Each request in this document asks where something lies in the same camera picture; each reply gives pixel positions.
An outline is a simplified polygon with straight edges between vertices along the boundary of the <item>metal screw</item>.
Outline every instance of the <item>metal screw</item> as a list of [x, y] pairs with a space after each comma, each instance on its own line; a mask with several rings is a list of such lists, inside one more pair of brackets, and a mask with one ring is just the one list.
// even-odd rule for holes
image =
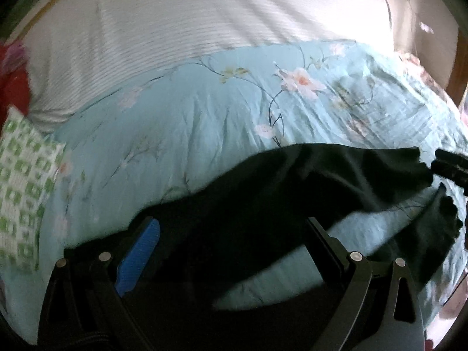
[[350, 257], [354, 261], [361, 261], [362, 255], [359, 252], [351, 252]]
[[111, 254], [109, 252], [102, 252], [99, 255], [99, 261], [106, 262], [111, 259]]
[[55, 265], [57, 266], [57, 268], [63, 268], [66, 265], [66, 259], [57, 260]]
[[406, 261], [404, 261], [401, 257], [397, 258], [395, 262], [399, 267], [404, 267], [406, 265]]

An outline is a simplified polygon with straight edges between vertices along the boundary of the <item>white striped fabric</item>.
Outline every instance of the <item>white striped fabric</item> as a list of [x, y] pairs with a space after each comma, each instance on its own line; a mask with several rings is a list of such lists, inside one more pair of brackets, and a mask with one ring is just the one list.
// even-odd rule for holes
[[30, 29], [30, 119], [54, 130], [151, 68], [240, 46], [355, 39], [393, 50], [385, 0], [58, 0]]

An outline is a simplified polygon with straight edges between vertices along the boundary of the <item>blue gripper pad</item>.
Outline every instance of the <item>blue gripper pad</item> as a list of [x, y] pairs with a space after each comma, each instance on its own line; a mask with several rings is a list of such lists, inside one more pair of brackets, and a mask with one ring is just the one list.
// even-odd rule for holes
[[151, 219], [118, 265], [115, 289], [120, 297], [133, 290], [137, 284], [151, 253], [158, 244], [160, 234], [159, 222], [156, 219]]

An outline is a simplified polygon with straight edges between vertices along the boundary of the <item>bed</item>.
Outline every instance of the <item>bed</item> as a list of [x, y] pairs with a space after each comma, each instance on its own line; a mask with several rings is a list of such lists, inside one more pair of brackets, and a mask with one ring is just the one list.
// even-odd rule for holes
[[[30, 343], [64, 248], [121, 231], [143, 208], [198, 191], [251, 155], [297, 143], [417, 146], [429, 165], [439, 147], [468, 152], [456, 106], [394, 53], [386, 0], [37, 0], [15, 9], [23, 14], [3, 30], [30, 52], [28, 118], [66, 144], [38, 270], [0, 268], [2, 314]], [[439, 183], [463, 221], [461, 189], [435, 178], [404, 205], [354, 213], [329, 233], [371, 254]], [[464, 236], [463, 227], [421, 289], [426, 326], [467, 264]], [[214, 305], [256, 307], [319, 285], [307, 258], [298, 248]]]

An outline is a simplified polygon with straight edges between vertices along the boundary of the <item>green checkered cloth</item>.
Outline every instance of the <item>green checkered cloth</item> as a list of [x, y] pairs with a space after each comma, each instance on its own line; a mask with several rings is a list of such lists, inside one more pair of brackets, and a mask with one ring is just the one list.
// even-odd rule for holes
[[39, 229], [65, 145], [44, 140], [10, 107], [0, 137], [0, 265], [39, 265]]

